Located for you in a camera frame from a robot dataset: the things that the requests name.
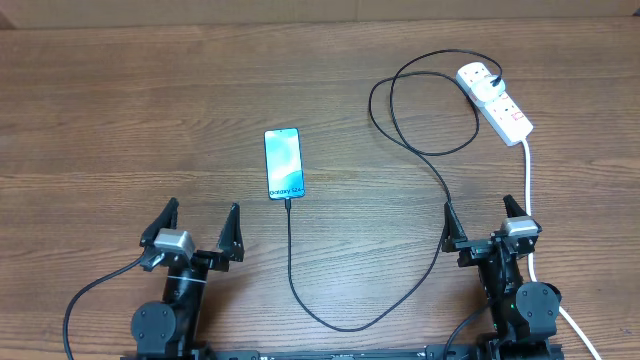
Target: charging cable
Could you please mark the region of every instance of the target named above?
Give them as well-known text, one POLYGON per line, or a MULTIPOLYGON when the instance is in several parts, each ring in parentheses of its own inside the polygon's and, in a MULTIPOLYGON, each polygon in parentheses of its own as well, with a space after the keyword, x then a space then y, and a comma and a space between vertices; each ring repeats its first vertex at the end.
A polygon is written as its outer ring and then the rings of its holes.
MULTIPOLYGON (((465 89, 456 81, 456 79, 454 79, 454 78, 452 78, 452 77, 450 77, 450 76, 448 76, 446 74, 439 73, 439 72, 434 72, 434 71, 414 71, 414 72, 402 73, 402 71, 404 71, 404 69, 406 69, 409 65, 415 63, 418 60, 424 59, 424 58, 429 57, 429 56, 437 55, 437 54, 443 54, 443 53, 463 53, 463 54, 475 55, 475 56, 481 57, 483 59, 486 59, 486 60, 492 62, 493 64, 495 64, 498 67, 498 69, 500 70, 500 74, 498 75, 498 77, 492 80, 491 86, 498 86, 498 84, 501 82, 502 68, 500 67, 500 64, 498 64, 495 60, 491 59, 490 57, 488 57, 486 55, 483 55, 483 54, 480 54, 480 53, 477 53, 477 52, 474 52, 474 51, 471 51, 471 50, 462 50, 462 49, 438 50, 438 51, 430 52, 428 54, 421 55, 421 56, 409 61, 404 66, 402 66, 400 68, 400 70, 398 70, 393 77, 386 78, 386 79, 378 81, 378 83, 376 83, 373 86, 373 88, 371 89, 371 92, 369 93, 368 111, 369 111, 369 117, 370 117, 371 121, 373 122, 373 125, 376 127, 376 129, 378 129, 378 131, 380 131, 380 133, 382 135, 384 135, 387 139, 391 140, 392 142, 396 143, 397 145, 405 148, 409 152, 413 153, 414 155, 419 157, 425 164, 427 164, 427 166, 429 166, 431 171, 433 171, 433 174, 436 176, 436 178, 438 179, 438 181, 442 185, 442 189, 443 189, 443 191, 444 191, 444 193, 445 193, 445 195, 447 197, 447 201, 451 202, 451 193, 449 192, 449 188, 447 187, 446 182, 444 181, 444 179, 442 178, 442 176, 440 175, 438 170, 436 170, 436 168, 431 164, 431 162, 429 160, 427 160, 427 157, 448 155, 448 154, 454 153, 456 151, 459 151, 462 148, 464 148, 467 145, 469 145, 476 138, 476 136, 478 135, 478 131, 480 129, 480 119, 478 117, 478 109, 476 108, 476 106, 474 106, 473 101, 471 100, 469 95, 466 93, 465 89), (402 79, 402 78, 406 78, 406 77, 410 77, 410 76, 417 76, 417 75, 421 75, 421 76, 424 76, 424 75, 426 75, 426 76, 438 76, 438 77, 445 78, 445 79, 451 81, 462 92, 462 94, 467 99, 467 102, 469 103, 469 106, 471 107, 471 110, 473 111, 474 121, 475 121, 474 133, 473 133, 473 135, 471 135, 471 137, 467 141, 465 141, 464 143, 458 145, 457 147, 455 147, 455 148, 453 148, 451 150, 443 151, 443 152, 425 152, 425 151, 422 151, 422 150, 419 150, 419 149, 413 147, 407 141, 407 139, 405 138, 405 136, 402 133, 402 130, 400 129, 400 125, 398 123, 398 119, 396 118, 396 115, 395 115, 393 92, 394 92, 395 85, 396 85, 396 82, 398 81, 398 79, 402 79), (393 122, 393 125, 394 125, 394 128, 396 130, 396 133, 398 134, 399 140, 394 138, 394 137, 392 137, 387 132, 385 132, 380 127, 380 125, 376 121, 375 117, 373 116, 373 110, 372 110, 373 94, 374 94, 374 92, 376 91, 376 89, 380 85, 382 85, 384 83, 387 83, 387 82, 391 82, 391 88, 389 90, 389 109, 390 109, 390 114, 391 114, 391 120, 393 122)), ((360 327, 357 327, 357 328, 340 328, 340 327, 337 327, 337 326, 334 326, 334 325, 331 325, 331 324, 327 323, 326 321, 320 319, 317 315, 315 315, 302 302, 302 300, 298 296, 298 293, 296 292, 296 289, 295 289, 295 286, 294 286, 294 283, 293 283, 293 279, 292 279, 292 270, 291 270, 291 267, 292 267, 291 266, 291 199, 285 199, 285 203, 284 204, 285 204, 285 208, 287 210, 288 277, 289 277, 289 286, 291 287, 291 292, 293 293, 293 296, 296 299, 296 301, 298 302, 298 304, 300 305, 300 307, 302 307, 302 309, 309 316, 311 316, 314 320, 316 320, 320 324, 328 327, 329 329, 332 329, 332 330, 335 330, 335 331, 339 331, 339 332, 357 332, 357 331, 365 330, 365 329, 369 328, 370 326, 374 325, 375 323, 377 323, 378 321, 380 321, 385 316, 387 316, 396 307, 400 306, 400 304, 402 304, 409 296, 411 296, 411 294, 413 294, 418 289, 418 287, 426 280, 426 278, 431 273, 431 270, 433 269, 433 266, 436 263, 436 259, 438 258, 438 254, 440 252, 440 248, 442 247, 442 244, 444 243, 444 240, 445 240, 446 234, 447 234, 447 224, 446 224, 446 221, 445 221, 444 227, 442 229, 442 235, 440 236, 440 241, 438 242, 438 246, 436 248, 435 254, 433 255, 433 259, 431 260, 431 264, 427 268, 427 271, 422 276, 422 278, 416 283, 416 285, 413 286, 413 288, 411 288, 411 290, 409 290, 409 292, 407 292, 400 300, 398 300, 395 304, 393 304, 391 307, 389 307, 387 310, 385 310, 378 317, 373 319, 373 321, 371 321, 371 322, 369 322, 369 323, 367 323, 367 324, 365 324, 363 326, 360 326, 360 327)))
MULTIPOLYGON (((531 151, 529 149, 529 143, 527 142, 526 139, 522 140, 522 147, 524 148, 524 167, 525 167, 524 204, 525 204, 525 211, 527 212, 527 215, 531 216, 531 213, 533 212, 533 209, 531 206, 531 151)), ((529 277, 531 278, 531 281, 537 282, 538 279, 536 278, 536 272, 535 272, 534 261, 533 261, 533 253, 527 256, 527 265, 528 265, 529 277)), ((593 346, 593 344, 591 344, 591 341, 589 341, 589 338, 587 337, 587 335, 584 334, 582 329, 580 329, 580 326, 578 326, 578 324, 571 318, 569 313, 562 306, 560 306, 560 314, 562 315, 562 317, 564 317, 567 320, 569 325, 571 325, 573 330, 575 330, 575 332, 578 334, 580 339, 582 339, 584 344, 587 346, 587 348, 591 352, 591 355, 593 355, 593 358, 596 360, 602 360, 602 358, 598 354, 598 351, 596 351, 596 348, 593 346)))

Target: power strip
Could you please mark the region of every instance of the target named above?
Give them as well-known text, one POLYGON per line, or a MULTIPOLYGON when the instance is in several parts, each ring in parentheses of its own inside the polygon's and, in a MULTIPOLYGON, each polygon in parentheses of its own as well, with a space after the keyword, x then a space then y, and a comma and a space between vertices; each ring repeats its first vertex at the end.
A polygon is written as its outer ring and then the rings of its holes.
POLYGON ((467 64, 458 70, 456 80, 480 109, 507 146, 527 138, 533 125, 505 91, 504 81, 493 85, 497 76, 481 62, 467 64))

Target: phone screen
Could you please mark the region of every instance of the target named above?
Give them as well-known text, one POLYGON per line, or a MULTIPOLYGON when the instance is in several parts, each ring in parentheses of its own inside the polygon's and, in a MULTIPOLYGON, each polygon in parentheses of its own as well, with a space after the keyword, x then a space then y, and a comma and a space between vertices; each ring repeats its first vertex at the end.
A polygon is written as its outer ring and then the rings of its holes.
POLYGON ((267 183, 272 200, 304 196, 304 175, 298 129, 264 133, 267 183))

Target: samsung galaxy phone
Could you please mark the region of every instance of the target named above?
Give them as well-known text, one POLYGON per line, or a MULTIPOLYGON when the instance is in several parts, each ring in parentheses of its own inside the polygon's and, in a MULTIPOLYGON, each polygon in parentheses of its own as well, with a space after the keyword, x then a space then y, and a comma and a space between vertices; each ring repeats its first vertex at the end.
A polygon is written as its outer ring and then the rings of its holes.
POLYGON ((264 133, 267 184, 272 200, 304 196, 304 175, 298 129, 269 130, 264 133))

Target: white power cord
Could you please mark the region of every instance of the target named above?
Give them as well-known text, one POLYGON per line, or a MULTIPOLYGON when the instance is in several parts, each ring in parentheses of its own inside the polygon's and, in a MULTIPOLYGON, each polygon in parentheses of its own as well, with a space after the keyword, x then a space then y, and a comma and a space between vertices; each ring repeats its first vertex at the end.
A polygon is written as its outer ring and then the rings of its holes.
MULTIPOLYGON (((531 153, 529 151, 529 143, 527 142, 526 139, 522 140, 522 146, 524 147, 524 164, 525 164, 525 173, 524 173, 525 211, 527 212, 527 215, 531 216, 531 213, 533 212, 531 208, 531 153)), ((531 281, 537 282, 538 279, 536 278, 536 272, 533 264, 533 253, 527 256, 527 264, 529 267, 529 277, 531 278, 531 281)), ((576 322, 573 321, 571 316, 569 316, 569 313, 565 309, 563 309, 562 306, 560 306, 560 314, 567 320, 569 325, 571 325, 571 327, 573 328, 573 330, 575 330, 578 336, 580 336, 580 339, 582 339, 584 344, 587 345, 587 348, 591 352, 591 355, 593 355, 593 358, 596 360, 602 360, 602 358, 596 351, 596 348, 593 346, 593 344, 591 344, 591 341, 589 341, 589 338, 587 338, 587 335, 585 335, 584 332, 582 332, 578 324, 576 324, 576 322)))

